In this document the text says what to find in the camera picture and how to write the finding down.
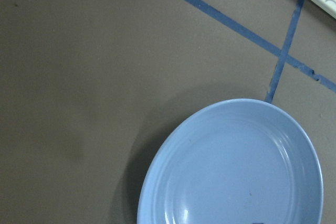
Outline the blue round plate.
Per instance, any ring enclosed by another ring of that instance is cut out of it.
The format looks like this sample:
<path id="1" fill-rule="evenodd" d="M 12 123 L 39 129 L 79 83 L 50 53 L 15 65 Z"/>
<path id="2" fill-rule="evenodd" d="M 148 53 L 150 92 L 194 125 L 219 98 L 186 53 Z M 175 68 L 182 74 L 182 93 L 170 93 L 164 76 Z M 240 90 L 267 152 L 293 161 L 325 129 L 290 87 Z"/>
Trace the blue round plate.
<path id="1" fill-rule="evenodd" d="M 137 223 L 320 223 L 323 179 L 311 140 L 284 110 L 233 99 L 207 106 L 163 142 Z"/>

